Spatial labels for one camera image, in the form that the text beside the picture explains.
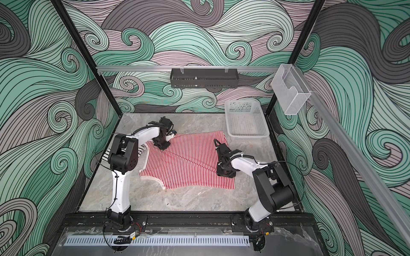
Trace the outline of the red white striped tank top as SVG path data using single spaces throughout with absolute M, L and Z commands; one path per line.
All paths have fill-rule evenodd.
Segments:
M 227 143 L 223 131 L 177 134 L 165 150 L 148 141 L 146 163 L 139 174 L 142 179 L 157 181 L 162 189 L 188 186 L 235 189 L 233 178 L 217 175 L 215 139 Z

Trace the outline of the white plastic laundry basket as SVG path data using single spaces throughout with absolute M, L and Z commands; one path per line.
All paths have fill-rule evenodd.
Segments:
M 260 140 L 269 137 L 269 128 L 258 100 L 228 100 L 224 110 L 227 134 L 231 138 Z

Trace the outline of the black white striped tank top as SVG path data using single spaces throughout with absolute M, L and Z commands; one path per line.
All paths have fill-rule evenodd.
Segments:
M 140 146 L 140 147 L 138 148 L 138 156 L 141 156 L 141 154 L 142 154 L 146 149 L 147 149 L 147 147 L 146 147 L 145 144 L 142 145 L 142 146 Z M 106 162 L 108 161 L 108 157 L 109 157 L 110 152 L 111 152 L 111 149 L 110 149 L 110 148 L 107 148 L 106 151 L 104 152 L 104 154 L 102 155 L 102 160 L 103 160 L 103 161 L 106 161 Z

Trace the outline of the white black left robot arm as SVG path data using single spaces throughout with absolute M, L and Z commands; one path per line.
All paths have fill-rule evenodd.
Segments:
M 170 146 L 167 136 L 173 132 L 173 127 L 170 119 L 161 117 L 158 122 L 151 121 L 131 134 L 115 135 L 108 155 L 113 176 L 113 193 L 107 217 L 122 229 L 128 228 L 132 223 L 129 189 L 131 173 L 139 160 L 139 148 L 151 141 L 160 150 L 167 149 Z

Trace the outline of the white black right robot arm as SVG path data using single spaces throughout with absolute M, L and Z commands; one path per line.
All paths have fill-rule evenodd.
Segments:
M 281 163 L 262 163 L 241 150 L 230 150 L 217 139 L 214 139 L 214 144 L 218 156 L 218 176 L 234 178 L 238 172 L 243 172 L 254 180 L 258 200 L 246 210 L 244 216 L 244 222 L 251 232 L 259 229 L 263 219 L 295 199 L 296 190 Z

